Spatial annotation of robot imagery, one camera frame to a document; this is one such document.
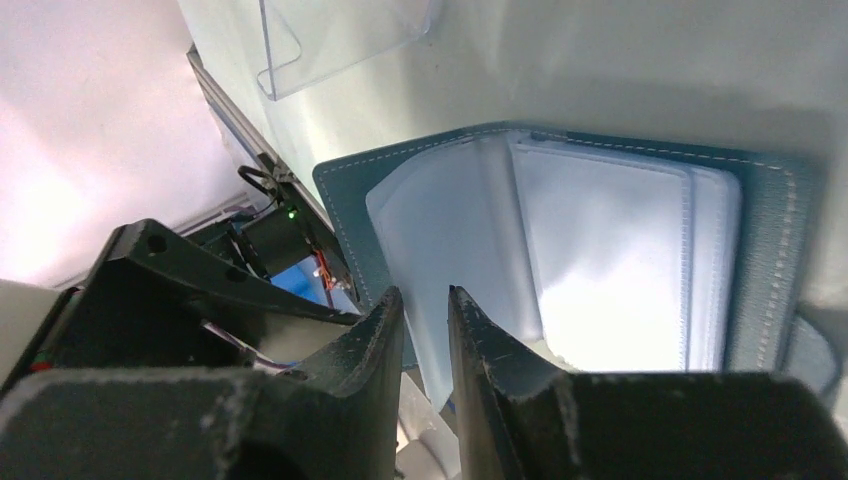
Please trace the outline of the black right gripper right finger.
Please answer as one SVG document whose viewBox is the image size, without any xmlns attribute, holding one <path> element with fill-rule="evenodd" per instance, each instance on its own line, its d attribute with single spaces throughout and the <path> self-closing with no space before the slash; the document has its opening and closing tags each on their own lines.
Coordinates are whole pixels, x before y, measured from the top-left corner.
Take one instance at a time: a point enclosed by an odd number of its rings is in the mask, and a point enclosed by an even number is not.
<svg viewBox="0 0 848 480">
<path fill-rule="evenodd" d="M 571 373 L 448 296 L 467 479 L 843 479 L 847 444 L 801 382 L 766 373 Z"/>
</svg>

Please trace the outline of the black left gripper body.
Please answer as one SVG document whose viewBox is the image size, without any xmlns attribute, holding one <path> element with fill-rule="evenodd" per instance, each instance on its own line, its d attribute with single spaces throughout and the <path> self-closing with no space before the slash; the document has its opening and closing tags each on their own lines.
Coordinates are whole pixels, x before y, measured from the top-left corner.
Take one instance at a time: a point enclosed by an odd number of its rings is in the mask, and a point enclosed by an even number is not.
<svg viewBox="0 0 848 480">
<path fill-rule="evenodd" d="M 1 388 L 39 368 L 239 366 L 240 343 L 283 333 L 326 343 L 357 320 L 145 219 L 117 228 L 78 286 L 2 282 Z"/>
</svg>

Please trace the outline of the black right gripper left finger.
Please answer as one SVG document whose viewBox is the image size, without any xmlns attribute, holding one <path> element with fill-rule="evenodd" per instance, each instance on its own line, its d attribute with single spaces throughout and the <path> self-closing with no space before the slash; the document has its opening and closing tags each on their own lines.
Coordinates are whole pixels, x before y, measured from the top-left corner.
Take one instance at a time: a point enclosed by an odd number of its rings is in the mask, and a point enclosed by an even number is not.
<svg viewBox="0 0 848 480">
<path fill-rule="evenodd" d="M 55 369 L 1 403 L 5 479 L 390 479 L 403 302 L 293 369 Z"/>
</svg>

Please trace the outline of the blue leather card holder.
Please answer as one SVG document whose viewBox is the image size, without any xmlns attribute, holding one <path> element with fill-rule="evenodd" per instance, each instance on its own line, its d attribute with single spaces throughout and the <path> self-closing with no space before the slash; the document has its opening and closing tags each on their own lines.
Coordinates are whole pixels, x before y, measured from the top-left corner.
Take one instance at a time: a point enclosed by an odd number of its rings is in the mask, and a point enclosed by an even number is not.
<svg viewBox="0 0 848 480">
<path fill-rule="evenodd" d="M 515 123 L 313 172 L 357 293 L 403 295 L 407 365 L 453 400 L 447 291 L 588 372 L 842 373 L 796 313 L 820 174 L 796 158 Z"/>
</svg>

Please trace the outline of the clear acrylic card box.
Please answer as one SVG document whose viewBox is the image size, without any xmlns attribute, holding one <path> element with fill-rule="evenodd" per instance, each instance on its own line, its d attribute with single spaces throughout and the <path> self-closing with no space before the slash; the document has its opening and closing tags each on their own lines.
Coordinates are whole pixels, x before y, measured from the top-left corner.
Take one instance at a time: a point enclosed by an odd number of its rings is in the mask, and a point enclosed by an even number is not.
<svg viewBox="0 0 848 480">
<path fill-rule="evenodd" d="M 260 1 L 264 65 L 257 84 L 281 100 L 425 36 L 439 1 Z"/>
</svg>

